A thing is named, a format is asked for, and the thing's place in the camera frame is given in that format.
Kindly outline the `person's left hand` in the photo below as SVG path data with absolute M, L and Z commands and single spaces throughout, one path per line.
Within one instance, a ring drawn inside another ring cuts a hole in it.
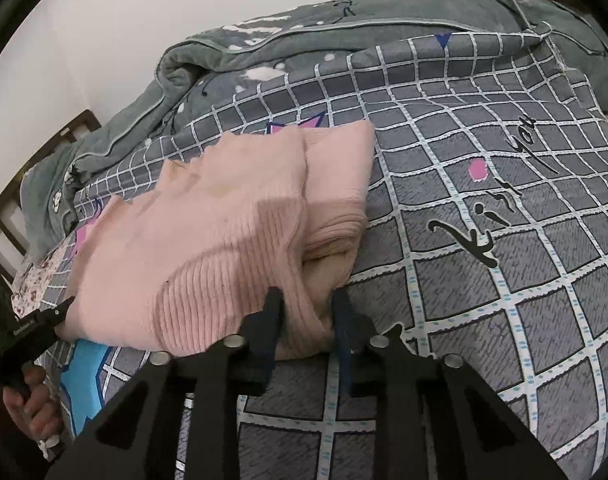
M 34 363 L 23 367 L 24 383 L 30 390 L 26 398 L 11 387 L 3 388 L 3 404 L 17 428 L 34 441 L 46 441 L 61 434 L 63 417 L 60 403 L 46 385 L 46 371 Z

